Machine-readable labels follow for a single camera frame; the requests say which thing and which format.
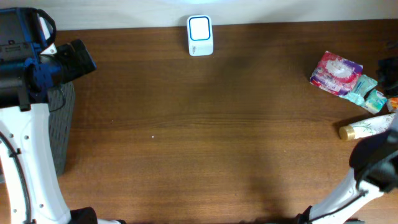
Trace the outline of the red purple pad package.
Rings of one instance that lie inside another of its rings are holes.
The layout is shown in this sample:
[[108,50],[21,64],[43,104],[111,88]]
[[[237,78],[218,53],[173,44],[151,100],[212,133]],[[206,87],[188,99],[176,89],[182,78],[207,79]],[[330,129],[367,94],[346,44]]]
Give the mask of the red purple pad package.
[[353,90],[363,72],[363,66],[326,51],[310,77],[310,83],[336,96]]

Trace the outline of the teal wet wipes pack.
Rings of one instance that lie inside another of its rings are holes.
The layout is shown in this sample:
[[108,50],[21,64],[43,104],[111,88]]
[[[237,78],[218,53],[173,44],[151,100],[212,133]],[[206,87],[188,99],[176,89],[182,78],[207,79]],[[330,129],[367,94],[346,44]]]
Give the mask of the teal wet wipes pack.
[[377,81],[366,75],[361,75],[354,88],[340,98],[348,100],[358,106],[364,106],[366,94],[377,86]]

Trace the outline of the green tissue pack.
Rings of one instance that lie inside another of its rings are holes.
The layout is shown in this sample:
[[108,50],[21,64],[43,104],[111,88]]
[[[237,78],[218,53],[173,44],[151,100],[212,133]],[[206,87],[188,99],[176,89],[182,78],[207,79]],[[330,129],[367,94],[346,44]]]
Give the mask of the green tissue pack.
[[363,108],[372,114],[377,114],[382,110],[387,102],[387,98],[380,91],[373,89],[364,102]]

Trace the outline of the white Pantene tube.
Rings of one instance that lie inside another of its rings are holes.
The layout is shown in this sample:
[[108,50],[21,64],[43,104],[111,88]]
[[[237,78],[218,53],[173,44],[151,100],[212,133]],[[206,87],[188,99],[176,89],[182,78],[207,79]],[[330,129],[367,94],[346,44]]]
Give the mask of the white Pantene tube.
[[357,121],[340,127],[338,135],[340,139],[350,141],[381,134],[388,130],[395,117],[395,113],[390,113]]

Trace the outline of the orange tissue pack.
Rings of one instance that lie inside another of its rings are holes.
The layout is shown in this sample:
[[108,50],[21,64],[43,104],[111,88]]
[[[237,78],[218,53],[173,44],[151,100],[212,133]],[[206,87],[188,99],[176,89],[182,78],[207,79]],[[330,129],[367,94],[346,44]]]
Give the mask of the orange tissue pack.
[[395,113],[398,110],[398,97],[388,98],[386,105],[390,113]]

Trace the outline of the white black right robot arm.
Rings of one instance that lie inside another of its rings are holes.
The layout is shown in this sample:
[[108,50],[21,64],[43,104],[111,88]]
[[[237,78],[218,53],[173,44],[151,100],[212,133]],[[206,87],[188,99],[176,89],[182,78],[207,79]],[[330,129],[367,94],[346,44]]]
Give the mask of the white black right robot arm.
[[[358,96],[365,85],[363,66],[325,52],[310,83],[336,96]],[[359,139],[349,172],[322,202],[297,215],[294,223],[353,223],[352,216],[370,201],[397,188],[397,113],[340,128],[340,138]]]

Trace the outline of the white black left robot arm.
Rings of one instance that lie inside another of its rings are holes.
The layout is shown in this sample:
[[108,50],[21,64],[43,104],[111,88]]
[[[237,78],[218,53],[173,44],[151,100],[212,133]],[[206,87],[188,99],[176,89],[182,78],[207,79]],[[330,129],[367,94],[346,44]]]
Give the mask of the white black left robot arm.
[[1,10],[1,165],[13,223],[99,223],[93,208],[70,210],[50,147],[48,91],[96,64],[80,39],[53,53],[55,21],[43,10]]

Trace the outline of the white barcode scanner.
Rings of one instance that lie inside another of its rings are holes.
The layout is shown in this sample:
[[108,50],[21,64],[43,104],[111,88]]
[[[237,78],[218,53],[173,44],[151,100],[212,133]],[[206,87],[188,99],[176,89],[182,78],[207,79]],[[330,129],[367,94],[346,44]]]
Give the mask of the white barcode scanner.
[[211,55],[214,51],[212,20],[207,15],[187,19],[188,52],[192,57]]

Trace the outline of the dark grey plastic basket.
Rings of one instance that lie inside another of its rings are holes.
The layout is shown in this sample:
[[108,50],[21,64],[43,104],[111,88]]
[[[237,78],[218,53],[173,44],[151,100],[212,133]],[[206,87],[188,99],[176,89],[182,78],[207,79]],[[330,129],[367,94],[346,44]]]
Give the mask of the dark grey plastic basket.
[[72,82],[59,90],[48,91],[49,97],[49,136],[50,147],[57,176],[65,171],[68,141],[75,105],[75,87]]

